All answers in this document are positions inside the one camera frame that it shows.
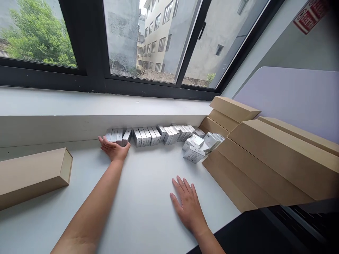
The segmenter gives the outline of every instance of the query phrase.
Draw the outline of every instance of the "hand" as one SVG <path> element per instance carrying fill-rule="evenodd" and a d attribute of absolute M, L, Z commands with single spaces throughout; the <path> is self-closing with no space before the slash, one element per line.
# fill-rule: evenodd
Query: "hand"
<path fill-rule="evenodd" d="M 177 180 L 178 182 L 172 178 L 182 205 L 179 204 L 176 196 L 170 193 L 174 208 L 183 225 L 191 231 L 194 236 L 203 234 L 206 230 L 209 230 L 209 228 L 202 213 L 194 184 L 190 186 L 185 178 L 183 179 L 184 181 L 182 181 L 179 176 L 177 176 Z"/>
<path fill-rule="evenodd" d="M 131 144 L 128 142 L 125 147 L 121 147 L 116 143 L 109 142 L 104 136 L 103 139 L 99 136 L 101 150 L 103 150 L 112 161 L 124 161 Z"/>

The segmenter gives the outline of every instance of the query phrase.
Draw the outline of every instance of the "red sign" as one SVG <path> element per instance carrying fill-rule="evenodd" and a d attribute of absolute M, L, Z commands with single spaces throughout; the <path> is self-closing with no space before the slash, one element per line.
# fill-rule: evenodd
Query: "red sign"
<path fill-rule="evenodd" d="M 309 31 L 325 16 L 328 11 L 326 0 L 309 0 L 298 13 L 293 23 L 304 33 Z"/>

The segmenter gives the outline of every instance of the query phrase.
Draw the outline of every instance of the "green leaves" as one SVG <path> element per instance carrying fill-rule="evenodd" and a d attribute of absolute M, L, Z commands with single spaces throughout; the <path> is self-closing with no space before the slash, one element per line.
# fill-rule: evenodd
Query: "green leaves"
<path fill-rule="evenodd" d="M 44 0 L 17 0 L 20 11 L 10 10 L 15 28 L 2 30 L 12 58 L 77 67 L 64 20 L 53 16 Z"/>

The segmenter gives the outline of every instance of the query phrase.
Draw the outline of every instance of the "black window frame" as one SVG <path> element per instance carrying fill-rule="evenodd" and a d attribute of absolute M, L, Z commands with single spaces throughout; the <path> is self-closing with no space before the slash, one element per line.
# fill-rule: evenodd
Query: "black window frame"
<path fill-rule="evenodd" d="M 0 57 L 0 85 L 211 101 L 224 91 L 283 2 L 270 0 L 219 85 L 212 89 L 182 84 L 211 0 L 198 0 L 175 83 L 111 75 L 103 0 L 59 0 L 78 68 Z"/>

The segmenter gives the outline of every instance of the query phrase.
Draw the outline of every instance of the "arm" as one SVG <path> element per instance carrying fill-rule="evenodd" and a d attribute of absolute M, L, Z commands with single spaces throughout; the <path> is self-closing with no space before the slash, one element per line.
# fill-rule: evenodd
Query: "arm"
<path fill-rule="evenodd" d="M 51 254 L 95 253 L 118 188 L 124 160 L 131 146 L 120 147 L 99 137 L 111 163 L 74 215 Z"/>
<path fill-rule="evenodd" d="M 181 222 L 193 233 L 203 254 L 225 254 L 207 226 L 194 184 L 190 186 L 185 178 L 182 181 L 179 176 L 177 176 L 177 180 L 178 182 L 172 179 L 172 182 L 177 189 L 182 205 L 179 204 L 173 193 L 170 194 L 170 197 Z"/>

